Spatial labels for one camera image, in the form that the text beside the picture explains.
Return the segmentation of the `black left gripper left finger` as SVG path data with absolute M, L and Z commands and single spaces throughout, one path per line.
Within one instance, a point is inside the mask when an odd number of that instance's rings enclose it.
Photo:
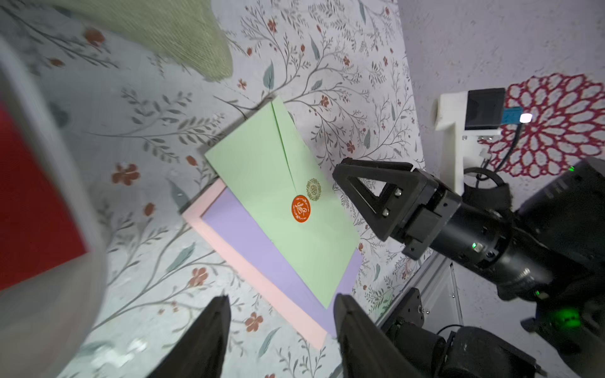
M 150 377 L 219 377 L 228 346 L 231 309 L 228 296 L 213 298 Z

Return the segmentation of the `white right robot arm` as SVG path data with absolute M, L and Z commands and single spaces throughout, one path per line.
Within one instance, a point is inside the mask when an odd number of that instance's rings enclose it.
M 521 322 L 581 377 L 604 375 L 604 162 L 588 157 L 515 212 L 508 198 L 469 203 L 403 162 L 346 158 L 333 178 L 381 240 L 419 259 L 427 249 L 496 286 L 504 301 L 536 304 Z M 376 325 L 349 295 L 334 319 L 346 377 L 533 377 L 537 361 L 491 332 L 448 337 L 409 322 L 399 302 Z

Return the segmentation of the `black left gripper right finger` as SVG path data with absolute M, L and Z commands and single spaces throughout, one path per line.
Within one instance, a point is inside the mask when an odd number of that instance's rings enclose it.
M 345 377 L 419 377 L 350 295 L 338 294 L 334 319 Z

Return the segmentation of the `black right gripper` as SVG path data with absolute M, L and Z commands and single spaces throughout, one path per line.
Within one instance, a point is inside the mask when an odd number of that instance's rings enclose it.
M 410 163 L 348 157 L 332 177 L 375 236 L 402 241 L 409 258 L 432 249 L 499 288 L 545 288 L 565 275 L 563 257 Z

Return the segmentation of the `light green envelope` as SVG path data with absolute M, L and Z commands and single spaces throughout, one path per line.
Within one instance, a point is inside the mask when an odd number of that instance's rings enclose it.
M 323 306 L 336 294 L 359 233 L 279 98 L 206 160 Z

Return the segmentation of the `lilac envelope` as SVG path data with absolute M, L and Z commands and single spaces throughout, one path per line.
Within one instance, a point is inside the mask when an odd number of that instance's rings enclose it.
M 324 307 L 233 193 L 225 189 L 201 219 L 304 313 L 335 338 L 334 303 Z

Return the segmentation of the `red envelope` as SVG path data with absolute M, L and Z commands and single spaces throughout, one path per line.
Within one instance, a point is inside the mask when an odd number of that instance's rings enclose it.
M 1 289 L 87 253 L 45 151 L 1 102 Z

